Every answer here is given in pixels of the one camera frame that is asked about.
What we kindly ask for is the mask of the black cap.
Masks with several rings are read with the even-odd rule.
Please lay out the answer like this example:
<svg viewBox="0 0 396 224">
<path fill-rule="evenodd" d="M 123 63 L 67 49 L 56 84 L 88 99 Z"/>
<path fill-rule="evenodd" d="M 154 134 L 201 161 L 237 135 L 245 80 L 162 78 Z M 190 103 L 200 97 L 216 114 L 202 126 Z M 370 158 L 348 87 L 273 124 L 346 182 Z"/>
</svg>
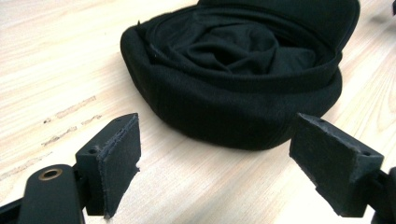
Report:
<svg viewBox="0 0 396 224">
<path fill-rule="evenodd" d="M 189 137 L 269 149 L 298 114 L 342 91 L 342 51 L 359 0 L 198 0 L 128 28 L 120 51 L 153 112 Z"/>
</svg>

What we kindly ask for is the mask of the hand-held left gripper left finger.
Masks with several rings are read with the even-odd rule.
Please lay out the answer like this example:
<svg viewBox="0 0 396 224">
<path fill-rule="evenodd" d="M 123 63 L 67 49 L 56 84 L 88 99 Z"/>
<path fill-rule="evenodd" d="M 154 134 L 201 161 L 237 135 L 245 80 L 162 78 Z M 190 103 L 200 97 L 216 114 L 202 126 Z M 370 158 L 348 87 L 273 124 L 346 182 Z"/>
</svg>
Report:
<svg viewBox="0 0 396 224">
<path fill-rule="evenodd" d="M 112 218 L 120 201 L 139 172 L 141 157 L 137 113 L 111 120 L 76 154 L 78 173 L 88 179 L 89 216 Z"/>
</svg>

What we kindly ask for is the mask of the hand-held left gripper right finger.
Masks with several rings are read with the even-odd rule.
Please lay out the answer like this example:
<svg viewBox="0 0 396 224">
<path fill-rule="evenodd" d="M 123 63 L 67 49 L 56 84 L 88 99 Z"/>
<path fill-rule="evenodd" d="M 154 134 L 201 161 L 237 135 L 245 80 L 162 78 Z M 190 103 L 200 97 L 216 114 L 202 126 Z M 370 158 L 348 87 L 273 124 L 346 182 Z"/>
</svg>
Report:
<svg viewBox="0 0 396 224">
<path fill-rule="evenodd" d="M 380 170 L 383 155 L 323 119 L 300 114 L 290 156 L 337 215 L 363 216 L 369 180 Z"/>
</svg>

